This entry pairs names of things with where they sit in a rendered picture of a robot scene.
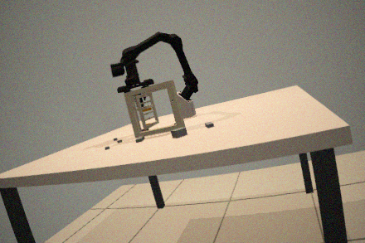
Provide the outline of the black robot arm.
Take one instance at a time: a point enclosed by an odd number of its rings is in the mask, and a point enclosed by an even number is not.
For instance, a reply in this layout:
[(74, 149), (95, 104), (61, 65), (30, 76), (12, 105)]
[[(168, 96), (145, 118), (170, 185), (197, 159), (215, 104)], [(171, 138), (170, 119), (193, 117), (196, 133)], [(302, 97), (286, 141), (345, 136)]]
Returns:
[[(192, 73), (190, 66), (187, 62), (187, 58), (185, 57), (185, 54), (183, 52), (183, 44), (182, 40), (179, 36), (176, 34), (167, 34), (167, 33), (161, 33), (156, 32), (153, 36), (146, 39), (145, 41), (142, 41), (136, 46), (131, 46), (122, 51), (122, 57), (120, 59), (120, 63), (112, 64), (111, 70), (112, 70), (112, 76), (118, 76), (123, 75), (125, 73), (124, 66), (126, 69), (127, 74), (130, 72), (137, 71), (136, 63), (139, 63), (139, 60), (136, 60), (136, 58), (144, 51), (146, 51), (151, 46), (155, 45), (158, 42), (165, 42), (170, 44), (170, 46), (175, 50), (178, 59), (180, 61), (180, 64), (182, 66), (182, 69), (184, 71), (184, 75), (182, 75), (186, 87), (182, 91), (182, 93), (178, 93), (181, 95), (185, 100), (190, 100), (190, 97), (192, 96), (193, 92), (197, 93), (198, 88), (198, 80), (196, 76)], [(139, 80), (138, 75), (133, 74), (133, 76), (126, 76), (125, 84), (128, 86), (134, 85)]]

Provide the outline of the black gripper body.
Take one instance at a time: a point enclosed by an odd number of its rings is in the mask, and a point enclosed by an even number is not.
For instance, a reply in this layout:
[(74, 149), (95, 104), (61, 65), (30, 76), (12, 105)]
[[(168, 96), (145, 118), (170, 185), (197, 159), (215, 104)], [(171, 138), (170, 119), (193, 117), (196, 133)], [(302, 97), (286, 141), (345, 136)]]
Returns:
[[(130, 77), (130, 76), (133, 76), (133, 74), (135, 74), (135, 75), (137, 74), (139, 76), (137, 71), (130, 72), (127, 75)], [(136, 85), (136, 84), (138, 84), (138, 85)], [(127, 87), (127, 85), (120, 86), (120, 87), (118, 87), (117, 91), (118, 91), (118, 93), (122, 93), (122, 92), (125, 92), (125, 91), (129, 91), (130, 89), (133, 89), (135, 87), (139, 87), (139, 86), (144, 87), (144, 86), (149, 86), (149, 85), (152, 85), (152, 84), (154, 84), (153, 79), (147, 79), (147, 80), (144, 80), (144, 82), (141, 82), (141, 83), (138, 80), (138, 82), (135, 83), (134, 86), (133, 85), (130, 85), (128, 87)]]

